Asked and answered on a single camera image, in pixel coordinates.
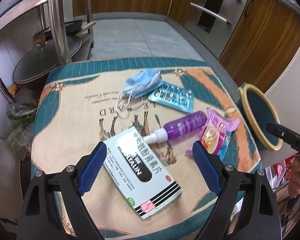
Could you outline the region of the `person's right hand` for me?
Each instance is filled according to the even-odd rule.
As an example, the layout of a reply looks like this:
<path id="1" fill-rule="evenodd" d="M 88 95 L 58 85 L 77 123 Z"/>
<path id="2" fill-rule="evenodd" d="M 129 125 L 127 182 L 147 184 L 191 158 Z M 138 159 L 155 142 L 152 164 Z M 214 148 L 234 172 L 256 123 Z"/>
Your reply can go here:
<path id="1" fill-rule="evenodd" d="M 300 161 L 296 160 L 292 166 L 292 175 L 288 185 L 288 194 L 291 198 L 300 195 Z"/>

